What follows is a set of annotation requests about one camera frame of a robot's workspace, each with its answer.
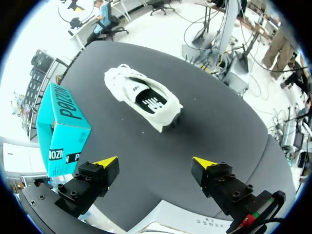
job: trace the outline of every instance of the person's leg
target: person's leg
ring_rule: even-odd
[[[281,83],[281,88],[284,89],[287,85],[293,84],[299,80],[296,72],[292,73],[284,82]]]
[[[272,67],[274,59],[277,53],[282,49],[284,42],[285,42],[284,35],[280,30],[278,30],[272,40],[269,49],[267,50],[265,56],[262,59],[262,62],[267,68]]]
[[[97,40],[97,39],[98,39],[98,36],[99,36],[98,33],[92,32],[92,33],[89,35],[89,37],[87,38],[87,44],[86,44],[85,46],[87,46],[87,45],[89,45],[91,42]]]
[[[295,81],[296,85],[303,91],[305,92],[307,95],[308,95],[308,88],[309,88],[309,85],[308,85],[308,80],[307,78],[305,77],[305,75],[302,76],[302,82],[299,81],[299,80],[296,80]]]
[[[272,69],[274,72],[270,73],[271,77],[273,77],[275,80],[279,78],[279,76],[281,75],[281,71],[284,70],[284,68],[290,61],[291,57],[293,56],[293,52],[294,52],[294,49],[291,46],[291,44],[288,41],[285,41],[279,53],[279,56],[277,57],[277,62]]]
[[[238,17],[244,17],[246,7],[247,7],[247,0],[242,0],[241,6],[242,6],[242,9],[239,11]]]

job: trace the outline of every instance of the screw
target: screw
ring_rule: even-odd
[[[250,193],[252,193],[254,190],[253,190],[253,185],[252,184],[249,184],[249,185],[247,185],[247,191],[248,192],[250,192]]]
[[[239,192],[239,191],[235,191],[235,192],[232,194],[233,197],[239,197],[239,195],[240,195],[240,192]]]
[[[65,191],[65,187],[63,184],[58,184],[58,190],[60,190],[61,192]]]
[[[70,196],[72,196],[73,198],[77,198],[78,193],[76,191],[71,191]]]
[[[31,206],[34,206],[35,204],[36,204],[36,201],[35,201],[35,200],[31,200],[31,201],[30,201],[30,205],[31,205]]]

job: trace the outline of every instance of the new balance logo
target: new balance logo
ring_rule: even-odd
[[[150,108],[152,111],[156,112],[156,110],[162,108],[164,106],[164,104],[162,104],[161,102],[159,102],[157,100],[157,98],[150,98],[147,100],[143,100],[142,101],[145,105],[148,106],[148,108]]]

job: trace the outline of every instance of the round black platform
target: round black platform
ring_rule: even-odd
[[[104,84],[104,72],[122,63],[161,82],[179,98],[184,106],[179,128],[161,134],[112,96]],[[265,125],[241,97],[199,68],[159,51],[93,42],[62,85],[92,126],[80,161],[119,157],[120,174],[95,205],[125,230],[162,199],[201,215],[217,215],[219,207],[205,197],[191,175],[192,157],[226,162],[246,182],[267,145]],[[272,181],[254,186],[265,190]]]

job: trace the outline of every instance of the pants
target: pants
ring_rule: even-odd
[[[94,33],[94,32],[92,32],[92,33],[89,35],[89,37],[87,38],[87,44],[86,44],[85,46],[89,45],[91,42],[93,42],[93,41],[95,41],[95,40],[105,40],[104,38],[98,38],[99,35],[100,35],[100,33]]]
[[[295,68],[299,69],[301,66],[295,62]],[[303,92],[305,92],[307,95],[309,95],[309,85],[308,85],[308,79],[304,75],[302,70],[297,70],[294,73],[292,73],[286,80],[285,84],[296,84]]]
[[[270,75],[273,77],[275,80],[279,78],[281,75],[280,71],[283,71],[284,68],[286,67],[287,63],[290,61],[294,49],[291,46],[291,44],[287,41],[287,39],[284,37],[283,33],[278,30],[272,40],[272,43],[267,50],[264,58],[262,59],[264,65],[267,68],[271,68],[274,62],[274,59],[276,55],[279,52],[279,56],[277,58],[277,62],[272,69],[273,71],[278,71],[278,72],[271,72]]]

